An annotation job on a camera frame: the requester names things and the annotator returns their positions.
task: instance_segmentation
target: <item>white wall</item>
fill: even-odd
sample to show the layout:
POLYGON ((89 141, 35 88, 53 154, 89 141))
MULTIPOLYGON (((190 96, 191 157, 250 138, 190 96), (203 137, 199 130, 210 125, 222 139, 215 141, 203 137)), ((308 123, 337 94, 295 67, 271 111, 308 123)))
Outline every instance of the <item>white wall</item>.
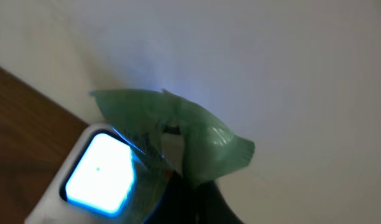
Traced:
POLYGON ((246 223, 381 223, 381 0, 0 0, 0 65, 88 122, 166 88, 257 143, 246 223))

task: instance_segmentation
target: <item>wood panel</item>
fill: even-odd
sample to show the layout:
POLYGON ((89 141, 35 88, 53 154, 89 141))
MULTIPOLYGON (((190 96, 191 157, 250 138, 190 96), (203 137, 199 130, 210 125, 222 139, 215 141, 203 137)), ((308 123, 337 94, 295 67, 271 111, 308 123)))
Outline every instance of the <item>wood panel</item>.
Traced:
POLYGON ((0 68, 0 223, 23 223, 85 127, 0 68))

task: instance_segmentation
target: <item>blue light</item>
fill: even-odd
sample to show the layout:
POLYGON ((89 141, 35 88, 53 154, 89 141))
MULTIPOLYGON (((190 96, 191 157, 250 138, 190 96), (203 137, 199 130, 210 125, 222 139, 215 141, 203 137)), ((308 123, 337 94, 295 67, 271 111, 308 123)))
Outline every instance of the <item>blue light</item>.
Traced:
POLYGON ((135 181, 131 148, 97 134, 69 178, 70 203, 113 217, 120 213, 135 181))

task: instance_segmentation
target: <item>screen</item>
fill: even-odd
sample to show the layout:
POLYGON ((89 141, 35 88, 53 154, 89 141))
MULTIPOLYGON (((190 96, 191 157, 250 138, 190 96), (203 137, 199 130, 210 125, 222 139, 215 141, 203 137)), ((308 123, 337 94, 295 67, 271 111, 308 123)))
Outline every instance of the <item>screen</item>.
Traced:
POLYGON ((65 192, 67 201, 108 216, 117 215, 135 180, 130 147, 106 134, 94 136, 65 192))

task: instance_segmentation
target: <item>wooden table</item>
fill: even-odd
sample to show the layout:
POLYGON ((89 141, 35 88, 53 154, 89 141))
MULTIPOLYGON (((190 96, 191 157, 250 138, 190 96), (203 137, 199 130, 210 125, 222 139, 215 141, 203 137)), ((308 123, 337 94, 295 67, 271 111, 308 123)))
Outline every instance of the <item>wooden table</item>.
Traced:
POLYGON ((0 223, 23 223, 86 126, 0 68, 0 223))

